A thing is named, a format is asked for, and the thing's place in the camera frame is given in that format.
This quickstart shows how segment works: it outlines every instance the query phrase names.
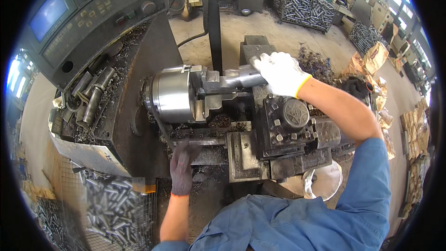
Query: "blue shirt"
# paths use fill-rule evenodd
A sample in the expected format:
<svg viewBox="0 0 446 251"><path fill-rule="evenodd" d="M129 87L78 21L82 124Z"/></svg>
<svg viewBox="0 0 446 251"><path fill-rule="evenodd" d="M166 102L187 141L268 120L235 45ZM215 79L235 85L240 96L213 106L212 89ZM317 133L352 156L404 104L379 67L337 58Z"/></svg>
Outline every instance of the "blue shirt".
<svg viewBox="0 0 446 251"><path fill-rule="evenodd" d="M153 250L255 251L378 250L389 230L391 193L387 150L367 139L354 154L336 209L322 198L281 199L248 195L223 208L189 246L164 241Z"/></svg>

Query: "lathe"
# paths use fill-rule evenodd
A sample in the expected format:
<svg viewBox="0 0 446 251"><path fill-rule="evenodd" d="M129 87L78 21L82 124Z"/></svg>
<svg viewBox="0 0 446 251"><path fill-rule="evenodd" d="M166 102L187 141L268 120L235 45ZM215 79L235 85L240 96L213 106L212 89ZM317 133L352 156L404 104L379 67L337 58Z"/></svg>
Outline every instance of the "lathe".
<svg viewBox="0 0 446 251"><path fill-rule="evenodd" d="M211 25L218 0L203 2ZM58 89L49 128L62 155L148 193L186 138L203 145L193 165L229 165L230 182L280 182L351 151L318 109L269 91L250 64L280 51L267 37L245 36L235 69L184 64L168 10L167 0L36 0L20 47ZM219 69L220 28L209 37Z"/></svg>

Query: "worker's left arm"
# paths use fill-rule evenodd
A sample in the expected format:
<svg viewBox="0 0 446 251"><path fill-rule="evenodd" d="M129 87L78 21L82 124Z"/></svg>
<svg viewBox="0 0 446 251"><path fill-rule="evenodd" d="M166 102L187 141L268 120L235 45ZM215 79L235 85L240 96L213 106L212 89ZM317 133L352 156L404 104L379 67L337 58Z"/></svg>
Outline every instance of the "worker's left arm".
<svg viewBox="0 0 446 251"><path fill-rule="evenodd" d="M170 161L172 192L160 229L160 241L154 250L187 250L189 234L189 193L192 187L190 164L200 153L198 146L181 143Z"/></svg>

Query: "person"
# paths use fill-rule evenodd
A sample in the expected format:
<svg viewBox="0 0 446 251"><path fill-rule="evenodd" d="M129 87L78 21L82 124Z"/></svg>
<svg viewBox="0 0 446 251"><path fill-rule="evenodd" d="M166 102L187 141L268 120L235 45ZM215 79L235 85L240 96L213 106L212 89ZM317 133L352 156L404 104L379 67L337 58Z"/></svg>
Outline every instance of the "person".
<svg viewBox="0 0 446 251"><path fill-rule="evenodd" d="M183 143L171 161L172 193L154 250L378 250L389 230L391 192L386 145L371 110L305 73L287 53L262 54L253 65L276 95L311 103L354 140L354 159L336 209L328 209L321 197L248 195L223 208L189 246L190 163L199 150Z"/></svg>

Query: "white glove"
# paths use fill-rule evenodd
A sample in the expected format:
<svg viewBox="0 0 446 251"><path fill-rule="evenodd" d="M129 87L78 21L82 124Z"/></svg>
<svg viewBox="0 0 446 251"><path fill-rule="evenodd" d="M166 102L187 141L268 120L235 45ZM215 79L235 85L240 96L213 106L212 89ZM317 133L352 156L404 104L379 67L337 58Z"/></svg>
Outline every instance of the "white glove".
<svg viewBox="0 0 446 251"><path fill-rule="evenodd" d="M274 94L298 97L302 85L312 76L299 67L299 62L289 53L266 53L260 59L252 57L250 63L270 84Z"/></svg>

